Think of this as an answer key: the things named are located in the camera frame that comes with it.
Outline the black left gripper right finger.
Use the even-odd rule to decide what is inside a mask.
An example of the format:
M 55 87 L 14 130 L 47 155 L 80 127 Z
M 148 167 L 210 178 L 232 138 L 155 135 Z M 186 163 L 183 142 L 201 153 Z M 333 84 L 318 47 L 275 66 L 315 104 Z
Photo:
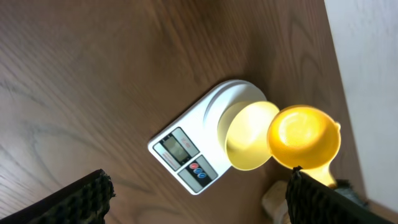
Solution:
M 292 224 L 390 224 L 371 212 L 347 180 L 329 188 L 295 167 L 285 195 Z

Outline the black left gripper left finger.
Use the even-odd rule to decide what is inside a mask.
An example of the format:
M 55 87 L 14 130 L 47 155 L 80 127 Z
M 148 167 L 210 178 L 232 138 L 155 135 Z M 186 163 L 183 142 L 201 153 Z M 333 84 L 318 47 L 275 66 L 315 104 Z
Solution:
M 1 224 L 104 224 L 115 197 L 110 176 L 96 170 L 31 206 L 1 219 Z

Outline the yellow measuring scoop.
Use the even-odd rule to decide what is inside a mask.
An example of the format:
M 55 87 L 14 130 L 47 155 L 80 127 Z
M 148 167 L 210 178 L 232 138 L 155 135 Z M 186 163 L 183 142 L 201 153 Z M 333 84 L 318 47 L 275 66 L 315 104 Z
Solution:
M 329 187 L 337 187 L 330 164 L 341 146 L 341 125 L 307 105 L 290 106 L 272 120 L 267 132 L 272 157 L 286 168 L 302 171 Z

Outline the pale yellow bowl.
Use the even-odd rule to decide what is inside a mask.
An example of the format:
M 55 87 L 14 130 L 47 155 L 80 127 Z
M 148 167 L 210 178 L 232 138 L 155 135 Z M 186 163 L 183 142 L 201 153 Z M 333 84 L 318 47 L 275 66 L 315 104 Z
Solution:
M 272 157 L 267 132 L 278 113 L 269 101 L 242 101 L 221 115 L 218 141 L 235 169 L 254 170 Z

